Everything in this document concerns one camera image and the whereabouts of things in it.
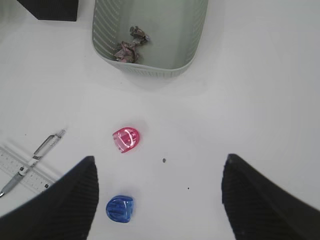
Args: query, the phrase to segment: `ruler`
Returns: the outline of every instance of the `ruler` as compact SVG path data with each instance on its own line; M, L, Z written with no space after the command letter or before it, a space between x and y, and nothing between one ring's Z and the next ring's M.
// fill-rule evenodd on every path
M13 177L22 166L28 167L25 160L16 156L8 149L0 146L0 170L8 174L10 177ZM20 182L20 184L24 185L36 194L48 189L53 183L54 181L50 180L49 176L35 170L34 168L31 169ZM1 182L0 184L4 187L7 182Z

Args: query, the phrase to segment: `black object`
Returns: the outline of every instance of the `black object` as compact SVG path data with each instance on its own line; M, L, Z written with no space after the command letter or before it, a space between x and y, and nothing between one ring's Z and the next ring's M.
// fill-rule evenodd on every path
M85 240L98 201L95 159L87 156L48 190L0 218L0 239Z
M320 212L235 154L224 166L222 202L237 240L320 240Z
M77 21L79 0L18 0L38 20Z

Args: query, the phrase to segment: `pen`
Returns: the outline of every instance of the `pen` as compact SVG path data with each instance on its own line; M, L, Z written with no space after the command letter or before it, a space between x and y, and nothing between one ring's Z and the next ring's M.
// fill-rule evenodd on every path
M2 191L0 192L0 198L9 193L24 177L25 175L32 169L63 137L66 133L65 130L61 130L59 133L55 135L50 135L48 138L40 145L40 147L34 152L33 157L28 162L28 167L20 167L19 172L17 172L11 180L4 186Z

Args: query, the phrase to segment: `plastic basket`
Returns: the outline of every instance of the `plastic basket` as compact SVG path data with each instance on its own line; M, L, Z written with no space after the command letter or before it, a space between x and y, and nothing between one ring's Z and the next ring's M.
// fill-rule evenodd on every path
M174 77L192 63L201 38L208 0L95 0L92 43L109 64L144 76ZM129 29L139 26L151 42L139 47L138 63L115 61Z

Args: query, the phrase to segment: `white table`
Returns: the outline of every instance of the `white table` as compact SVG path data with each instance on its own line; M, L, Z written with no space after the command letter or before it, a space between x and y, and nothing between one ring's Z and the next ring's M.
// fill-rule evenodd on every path
M221 200L228 153L320 209L319 1L211 0L194 63L167 80L104 62L93 8L80 0L77 22L38 21L0 0L1 133L31 154L68 127L42 162L60 176L95 156L89 240L233 240ZM125 126L142 140L120 154L112 133ZM135 198L129 224L106 216L119 194Z

